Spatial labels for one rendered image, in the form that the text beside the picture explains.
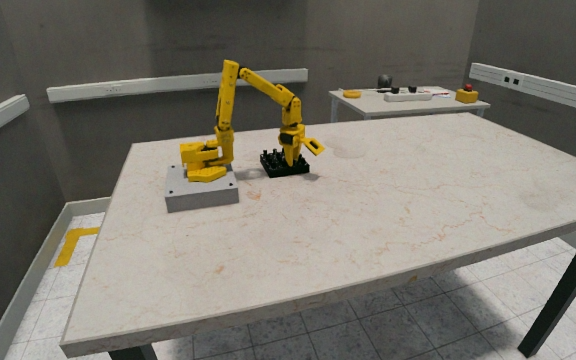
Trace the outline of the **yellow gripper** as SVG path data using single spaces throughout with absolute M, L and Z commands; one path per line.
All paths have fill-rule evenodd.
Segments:
M 278 141 L 284 148 L 285 159 L 290 167 L 293 165 L 293 159 L 298 160 L 302 143 L 315 156 L 325 150 L 325 148 L 315 138 L 305 138 L 305 125 L 296 127 L 282 126 L 279 132 Z M 310 144 L 309 144 L 310 143 Z

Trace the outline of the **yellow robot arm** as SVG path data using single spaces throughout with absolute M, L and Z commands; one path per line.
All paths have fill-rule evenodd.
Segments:
M 230 122 L 237 79 L 243 79 L 284 106 L 282 108 L 282 123 L 284 125 L 296 127 L 302 121 L 301 101 L 293 93 L 283 86 L 281 87 L 280 84 L 275 87 L 250 71 L 246 66 L 240 66 L 234 61 L 224 60 L 215 117 L 217 126 L 214 128 L 217 139 L 206 141 L 206 145 L 203 142 L 181 144 L 189 182 L 209 183 L 221 178 L 221 176 L 226 176 L 226 168 L 218 166 L 230 164 L 234 160 L 234 131 Z M 218 147 L 222 149 L 221 157 L 219 157 Z

